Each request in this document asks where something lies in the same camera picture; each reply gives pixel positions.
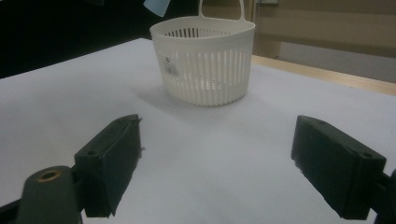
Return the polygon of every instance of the tabletop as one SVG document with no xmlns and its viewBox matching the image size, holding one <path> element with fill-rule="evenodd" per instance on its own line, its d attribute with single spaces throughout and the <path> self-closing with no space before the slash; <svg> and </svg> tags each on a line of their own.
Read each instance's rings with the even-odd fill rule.
<svg viewBox="0 0 396 224">
<path fill-rule="evenodd" d="M 0 80 L 0 205 L 73 156 L 113 119 L 138 114 L 143 157 L 115 217 L 84 223 L 373 223 L 341 219 L 290 158 L 298 115 L 322 119 L 396 168 L 396 98 L 254 63 L 247 94 L 200 107 L 166 93 L 137 39 Z"/>
</svg>

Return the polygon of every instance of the light blue object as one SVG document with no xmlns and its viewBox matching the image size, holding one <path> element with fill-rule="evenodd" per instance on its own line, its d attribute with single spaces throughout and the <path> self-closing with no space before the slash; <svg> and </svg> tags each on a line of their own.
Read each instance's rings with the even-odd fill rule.
<svg viewBox="0 0 396 224">
<path fill-rule="evenodd" d="M 143 5 L 156 15 L 163 17 L 166 9 L 168 9 L 170 1 L 171 0 L 146 0 Z"/>
</svg>

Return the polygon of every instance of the basket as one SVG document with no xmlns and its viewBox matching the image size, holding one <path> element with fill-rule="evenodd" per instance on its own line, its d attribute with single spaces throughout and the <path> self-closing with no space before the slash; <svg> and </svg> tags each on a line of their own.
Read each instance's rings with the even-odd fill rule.
<svg viewBox="0 0 396 224">
<path fill-rule="evenodd" d="M 241 18 L 199 15 L 163 21 L 150 28 L 163 84 L 170 95 L 193 105 L 224 105 L 248 90 L 255 24 Z"/>
</svg>

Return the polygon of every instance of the basket label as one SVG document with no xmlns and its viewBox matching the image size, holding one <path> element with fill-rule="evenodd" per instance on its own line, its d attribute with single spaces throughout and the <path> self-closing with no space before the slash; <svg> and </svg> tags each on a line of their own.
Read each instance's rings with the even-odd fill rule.
<svg viewBox="0 0 396 224">
<path fill-rule="evenodd" d="M 178 77 L 180 76 L 180 73 L 177 70 L 177 64 L 175 62 L 175 59 L 167 56 L 163 56 L 163 68 L 165 69 L 165 72 Z"/>
</svg>

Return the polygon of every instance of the basket handle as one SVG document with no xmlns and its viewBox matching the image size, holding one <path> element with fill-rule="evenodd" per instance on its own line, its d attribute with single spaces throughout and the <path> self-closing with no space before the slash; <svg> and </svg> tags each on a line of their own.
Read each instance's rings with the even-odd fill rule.
<svg viewBox="0 0 396 224">
<path fill-rule="evenodd" d="M 204 0 L 200 0 L 199 2 L 199 16 L 201 18 L 205 18 L 204 14 L 202 13 L 202 3 Z M 240 21 L 246 21 L 245 19 L 245 5 L 244 0 L 239 0 L 239 5 L 241 6 L 241 17 L 239 18 Z"/>
</svg>

